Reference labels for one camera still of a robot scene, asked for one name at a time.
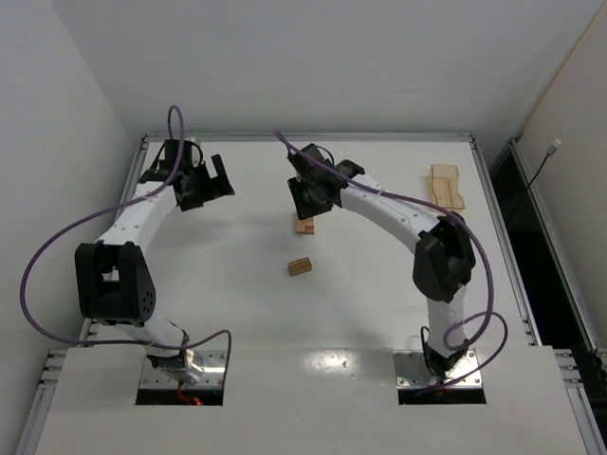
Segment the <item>metal base plate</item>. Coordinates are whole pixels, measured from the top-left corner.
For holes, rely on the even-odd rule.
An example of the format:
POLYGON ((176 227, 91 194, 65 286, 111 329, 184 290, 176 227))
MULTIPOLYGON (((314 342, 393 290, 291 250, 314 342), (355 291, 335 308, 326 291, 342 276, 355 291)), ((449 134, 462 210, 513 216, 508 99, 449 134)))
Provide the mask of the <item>metal base plate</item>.
POLYGON ((448 389, 473 390, 483 387, 478 356, 466 351, 449 369, 431 360, 421 350, 393 351, 395 382, 399 391, 420 391, 445 384, 448 389))
POLYGON ((148 355, 143 362, 139 387, 145 390, 175 389, 179 384, 190 390, 220 389, 226 369, 225 351, 189 350, 184 355, 148 355))

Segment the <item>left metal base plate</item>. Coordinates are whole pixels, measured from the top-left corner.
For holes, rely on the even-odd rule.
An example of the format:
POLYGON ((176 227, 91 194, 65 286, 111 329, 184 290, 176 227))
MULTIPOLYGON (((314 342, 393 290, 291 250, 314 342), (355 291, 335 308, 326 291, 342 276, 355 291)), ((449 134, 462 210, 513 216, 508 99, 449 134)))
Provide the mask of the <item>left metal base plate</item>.
POLYGON ((220 389, 226 369, 225 351, 189 350, 184 355, 148 355, 143 362, 139 387, 145 390, 175 389, 179 384, 190 390, 220 389))

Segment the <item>wide wooden block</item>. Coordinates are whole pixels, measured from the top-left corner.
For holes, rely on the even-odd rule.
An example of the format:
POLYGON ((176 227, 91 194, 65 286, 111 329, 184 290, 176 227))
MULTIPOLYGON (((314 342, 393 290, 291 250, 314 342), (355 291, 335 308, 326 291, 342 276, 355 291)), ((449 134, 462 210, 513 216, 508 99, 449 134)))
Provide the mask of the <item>wide wooden block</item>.
POLYGON ((304 273, 308 273, 312 269, 313 266, 309 257, 303 257, 287 264, 287 271, 290 277, 295 277, 304 273))

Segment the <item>long wooden block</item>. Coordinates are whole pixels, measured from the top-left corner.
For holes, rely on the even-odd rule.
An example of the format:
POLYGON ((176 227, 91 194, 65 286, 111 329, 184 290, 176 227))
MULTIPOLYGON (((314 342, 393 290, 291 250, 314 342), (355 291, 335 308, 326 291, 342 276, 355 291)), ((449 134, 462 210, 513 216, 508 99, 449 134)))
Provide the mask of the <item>long wooden block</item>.
POLYGON ((314 219, 312 217, 304 221, 304 233, 306 235, 313 235, 315 233, 314 219))

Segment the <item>aluminium table frame rail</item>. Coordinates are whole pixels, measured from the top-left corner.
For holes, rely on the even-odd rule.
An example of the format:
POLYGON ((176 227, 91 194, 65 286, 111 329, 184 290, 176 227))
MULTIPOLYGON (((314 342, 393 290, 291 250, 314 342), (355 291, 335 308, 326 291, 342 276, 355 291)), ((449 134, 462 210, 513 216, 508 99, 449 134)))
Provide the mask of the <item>aluminium table frame rail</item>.
POLYGON ((582 387, 564 382, 523 293, 485 162, 468 138, 319 136, 389 191, 427 194, 434 163, 460 171, 464 218, 495 277, 476 345, 482 404, 404 405, 393 351, 415 350, 426 302, 405 247, 336 209, 293 231, 285 148, 269 136, 202 138, 235 195, 173 213, 148 251, 158 304, 193 337, 231 331, 220 406, 140 406, 135 346, 72 348, 39 429, 40 454, 590 454, 605 444, 582 387), (289 262, 313 269, 290 277, 289 262))

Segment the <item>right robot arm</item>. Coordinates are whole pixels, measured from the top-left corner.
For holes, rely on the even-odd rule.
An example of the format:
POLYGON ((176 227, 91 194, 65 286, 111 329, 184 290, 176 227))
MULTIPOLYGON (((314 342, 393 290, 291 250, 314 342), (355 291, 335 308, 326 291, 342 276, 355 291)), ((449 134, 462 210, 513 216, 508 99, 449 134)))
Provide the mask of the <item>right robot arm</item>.
POLYGON ((391 199, 358 164, 334 165, 310 144, 287 154, 296 175, 287 180, 298 218, 334 207, 354 212, 398 239, 414 255, 413 281, 427 299, 429 332, 423 352, 429 372, 442 379, 465 355, 462 326, 466 286, 476 260, 468 234, 451 218, 391 199))

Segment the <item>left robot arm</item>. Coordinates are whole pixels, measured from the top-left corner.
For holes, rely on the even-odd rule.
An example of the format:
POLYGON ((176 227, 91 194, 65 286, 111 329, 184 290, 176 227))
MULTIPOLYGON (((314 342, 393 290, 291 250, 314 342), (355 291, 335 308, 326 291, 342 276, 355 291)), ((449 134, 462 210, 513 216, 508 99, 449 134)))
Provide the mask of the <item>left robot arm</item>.
POLYGON ((198 144, 165 140, 114 225, 96 242, 82 243, 75 251, 83 316, 140 342, 153 368, 188 385, 202 378, 204 359, 191 347, 187 332, 157 310, 145 253, 175 209, 199 209, 233 195, 221 156, 213 155, 210 162, 215 175, 210 175, 198 144))

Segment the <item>amber transparent plastic bin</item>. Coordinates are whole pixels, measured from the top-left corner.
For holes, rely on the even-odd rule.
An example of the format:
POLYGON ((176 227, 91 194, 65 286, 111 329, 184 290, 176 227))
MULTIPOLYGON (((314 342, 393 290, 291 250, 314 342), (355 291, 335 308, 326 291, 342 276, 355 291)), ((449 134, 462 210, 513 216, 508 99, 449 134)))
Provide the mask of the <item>amber transparent plastic bin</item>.
POLYGON ((432 164, 427 177, 430 202, 462 212, 466 205, 459 191, 459 169, 451 164, 432 164))

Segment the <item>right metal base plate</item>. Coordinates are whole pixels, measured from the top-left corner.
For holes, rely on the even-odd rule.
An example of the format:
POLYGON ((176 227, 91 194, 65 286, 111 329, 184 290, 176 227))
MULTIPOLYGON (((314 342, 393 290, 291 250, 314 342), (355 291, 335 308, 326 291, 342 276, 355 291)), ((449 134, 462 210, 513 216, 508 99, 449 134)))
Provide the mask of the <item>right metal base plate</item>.
POLYGON ((445 384, 448 389, 473 390, 483 387, 478 356, 466 351, 449 369, 431 360, 421 350, 393 351, 395 382, 399 391, 420 391, 445 384))

